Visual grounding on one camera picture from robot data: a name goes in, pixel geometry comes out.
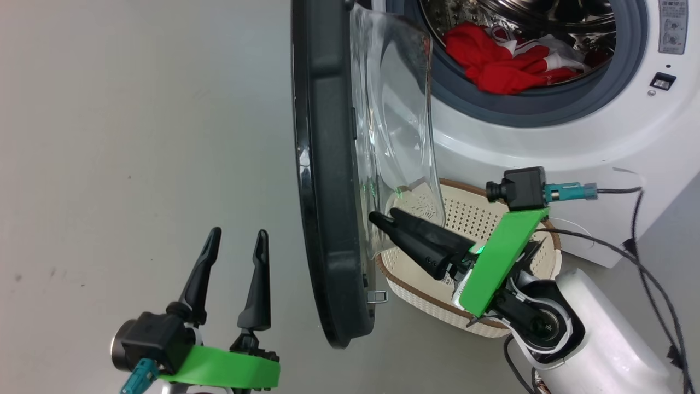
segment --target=green bracket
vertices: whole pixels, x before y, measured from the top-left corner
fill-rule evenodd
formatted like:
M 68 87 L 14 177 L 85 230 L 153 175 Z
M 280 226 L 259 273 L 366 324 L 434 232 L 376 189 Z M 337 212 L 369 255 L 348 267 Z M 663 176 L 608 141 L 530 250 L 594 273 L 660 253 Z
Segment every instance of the green bracket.
M 543 208 L 508 212 L 501 217 L 459 297 L 460 305 L 467 312 L 477 318 L 484 315 L 494 293 L 549 212 L 549 208 Z
M 275 388 L 279 384 L 279 363 L 254 355 L 195 346 L 177 374 L 158 378 L 196 386 Z

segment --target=open door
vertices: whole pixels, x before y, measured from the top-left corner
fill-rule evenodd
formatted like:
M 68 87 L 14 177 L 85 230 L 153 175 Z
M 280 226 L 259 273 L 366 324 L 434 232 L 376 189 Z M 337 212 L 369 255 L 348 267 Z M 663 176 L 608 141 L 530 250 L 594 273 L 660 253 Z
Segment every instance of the open door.
M 368 221 L 394 207 L 443 225 L 430 118 L 429 34 L 352 1 L 292 2 L 302 224 L 323 331 L 345 348 L 374 327 Z

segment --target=connector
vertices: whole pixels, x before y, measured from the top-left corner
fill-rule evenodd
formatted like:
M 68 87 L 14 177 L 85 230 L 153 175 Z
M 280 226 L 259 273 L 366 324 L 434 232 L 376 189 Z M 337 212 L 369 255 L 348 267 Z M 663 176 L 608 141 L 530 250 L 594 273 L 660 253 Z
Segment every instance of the connector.
M 545 200 L 548 203 L 553 201 L 583 199 L 598 199 L 598 189 L 595 183 L 587 183 L 583 186 L 581 186 L 581 184 L 578 182 L 545 185 Z
M 124 383 L 119 394 L 144 394 L 146 390 L 158 379 L 158 366 L 150 358 L 142 358 L 129 379 Z

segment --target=cable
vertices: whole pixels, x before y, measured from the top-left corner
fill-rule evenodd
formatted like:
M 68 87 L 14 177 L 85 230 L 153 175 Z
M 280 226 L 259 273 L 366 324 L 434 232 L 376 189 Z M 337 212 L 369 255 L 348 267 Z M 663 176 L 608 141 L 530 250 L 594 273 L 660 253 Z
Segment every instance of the cable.
M 631 261 L 632 264 L 634 264 L 635 266 L 637 266 L 637 268 L 638 268 L 638 270 L 639 270 L 639 272 L 640 272 L 641 275 L 643 275 L 643 276 L 646 275 L 646 277 L 648 278 L 648 280 L 651 281 L 651 283 L 654 285 L 654 287 L 656 287 L 657 290 L 659 290 L 659 293 L 661 293 L 661 296 L 664 298 L 664 301 L 666 302 L 666 306 L 668 307 L 668 311 L 671 313 L 671 319 L 672 319 L 672 321 L 673 321 L 673 326 L 674 326 L 674 328 L 675 328 L 676 335 L 677 335 L 677 337 L 679 338 L 679 349 L 680 349 L 680 348 L 682 349 L 682 350 L 679 352 L 679 354 L 681 355 L 682 362 L 683 362 L 683 365 L 682 365 L 682 369 L 683 369 L 683 386 L 684 386 L 684 388 L 683 388 L 683 393 L 684 393 L 684 394 L 687 394 L 687 393 L 688 393 L 688 390 L 690 390 L 690 392 L 694 394 L 695 391 L 694 391 L 694 389 L 693 389 L 693 387 L 692 387 L 692 382 L 690 381 L 690 373 L 688 372 L 688 365 L 687 365 L 686 357 L 685 357 L 685 355 L 686 355 L 686 352 L 685 352 L 685 343 L 683 342 L 683 334 L 682 334 L 682 332 L 681 332 L 681 330 L 680 330 L 680 323 L 679 323 L 679 319 L 678 319 L 678 314 L 676 313 L 676 308 L 673 306 L 673 303 L 671 302 L 671 298 L 670 298 L 669 295 L 666 293 L 666 291 L 664 290 L 664 288 L 661 286 L 661 283 L 659 283 L 659 281 L 649 272 L 649 270 L 647 270 L 647 268 L 644 267 L 644 265 L 642 265 L 642 264 L 639 262 L 639 259 L 637 259 L 637 257 L 635 257 L 634 255 L 625 252 L 624 250 L 620 249 L 619 247 L 617 247 L 617 246 L 615 246 L 615 245 L 613 245 L 613 244 L 611 244 L 611 243 L 609 243 L 609 242 L 605 242 L 604 240 L 600 240 L 600 239 L 598 239 L 598 238 L 595 238 L 595 237 L 592 237 L 592 236 L 588 236 L 588 235 L 583 234 L 583 233 L 577 233 L 577 232 L 575 232 L 575 231 L 568 231 L 568 230 L 561 230 L 561 229 L 537 229 L 537 230 L 535 230 L 535 231 L 537 231 L 537 232 L 545 232 L 545 233 L 559 233 L 559 234 L 564 234 L 564 235 L 567 235 L 567 236 L 575 236 L 575 237 L 578 237 L 578 238 L 584 238 L 584 239 L 587 239 L 587 240 L 591 240 L 591 241 L 593 241 L 593 242 L 595 242 L 595 243 L 599 243 L 599 244 L 601 244 L 601 245 L 603 245 L 603 246 L 609 247 L 609 248 L 610 248 L 611 250 L 613 250 L 614 252 L 620 254 L 620 255 L 623 256 L 624 258 L 626 258 L 626 259 L 628 259 L 629 261 Z M 651 294 L 650 291 L 647 292 L 647 297 L 649 298 L 650 303 L 652 303 L 652 305 L 655 306 L 656 303 L 655 303 L 655 301 L 654 301 L 654 299 L 653 299 L 653 296 L 652 296 L 652 294 Z M 657 314 L 657 318 L 659 319 L 659 323 L 661 324 L 661 326 L 662 326 L 662 327 L 665 327 L 666 324 L 665 324 L 664 320 L 661 318 L 661 314 L 660 314 L 660 313 Z M 672 345 L 672 346 L 675 346 L 676 343 L 673 341 L 673 338 L 670 337 L 670 335 L 671 335 L 671 334 L 670 334 L 670 332 L 669 332 L 669 333 L 668 333 L 668 340 L 671 342 L 671 345 Z
M 634 212 L 632 213 L 632 250 L 629 250 L 630 253 L 637 258 L 638 261 L 639 247 L 637 246 L 637 219 L 639 217 L 639 210 L 642 205 L 643 197 L 644 190 L 640 190 L 639 194 L 637 195 L 637 201 L 634 204 Z M 671 342 L 671 348 L 675 350 L 675 353 L 678 354 L 680 357 L 681 370 L 683 372 L 683 393 L 687 393 L 688 391 L 690 391 L 692 394 L 695 394 L 695 388 L 693 387 L 693 384 L 690 380 L 687 352 L 685 350 L 685 341 L 683 340 L 683 333 L 680 330 L 680 323 L 677 319 L 673 319 L 673 328 L 675 331 L 675 335 L 678 338 L 678 344 L 676 344 L 676 342 L 673 340 L 673 336 L 671 335 L 671 331 L 669 330 L 668 326 L 666 325 L 666 322 L 662 318 L 656 300 L 654 300 L 654 297 L 652 296 L 651 289 L 649 288 L 649 283 L 647 282 L 647 278 L 644 276 L 644 273 L 641 270 L 639 270 L 639 277 L 642 280 L 642 286 L 644 287 L 644 292 L 646 293 L 647 298 L 649 299 L 649 303 L 652 306 L 652 310 L 654 311 L 654 314 L 656 315 L 659 324 L 661 324 L 661 328 L 663 329 L 666 338 L 669 342 Z
M 513 374 L 515 375 L 515 378 L 518 379 L 518 382 L 525 388 L 525 391 L 528 392 L 528 394 L 535 394 L 532 388 L 530 388 L 525 382 L 525 379 L 523 379 L 523 376 L 518 372 L 517 368 L 515 368 L 515 364 L 513 364 L 513 360 L 510 359 L 510 354 L 508 353 L 508 344 L 513 340 L 513 334 L 508 335 L 508 338 L 505 339 L 505 342 L 503 342 L 503 355 L 505 356 L 505 361 L 508 363 L 508 367 L 510 367 L 510 370 L 513 371 Z
M 641 186 L 632 187 L 630 189 L 597 189 L 598 194 L 630 194 L 642 191 Z

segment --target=white washing machine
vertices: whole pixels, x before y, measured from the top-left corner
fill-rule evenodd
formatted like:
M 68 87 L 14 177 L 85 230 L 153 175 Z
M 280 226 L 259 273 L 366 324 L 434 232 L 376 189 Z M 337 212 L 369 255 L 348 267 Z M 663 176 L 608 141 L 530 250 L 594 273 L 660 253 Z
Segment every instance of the white washing machine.
M 522 13 L 508 12 L 518 6 L 530 11 L 539 7 L 540 12 L 549 10 L 550 26 L 556 27 L 554 14 L 563 2 L 371 4 L 376 11 L 402 14 L 433 35 L 432 114 L 439 176 L 483 187 L 500 179 L 504 170 L 542 165 L 553 183 L 597 182 L 598 187 L 620 188 L 645 182 L 638 225 L 643 233 L 700 170 L 700 48 L 693 41 L 698 30 L 692 27 L 700 20 L 699 9 L 689 7 L 687 0 L 590 2 L 584 11 L 598 16 L 584 14 L 579 22 L 559 25 L 592 32 L 594 38 L 607 35 L 614 53 L 609 61 L 570 83 L 498 96 L 478 91 L 440 39 L 445 28 L 460 22 L 460 12 L 475 4 L 500 4 L 496 11 L 489 10 L 491 17 L 507 15 L 509 21 L 521 22 Z M 435 26 L 440 18 L 446 22 Z M 663 81 L 654 86 L 657 73 L 673 80 L 669 89 Z M 615 168 L 636 172 L 643 180 Z M 557 203 L 552 205 L 552 223 L 620 244 L 630 237 L 634 198 L 601 195 L 597 201 Z M 606 267 L 619 260 L 614 252 L 585 240 L 562 237 L 562 244 L 565 251 Z

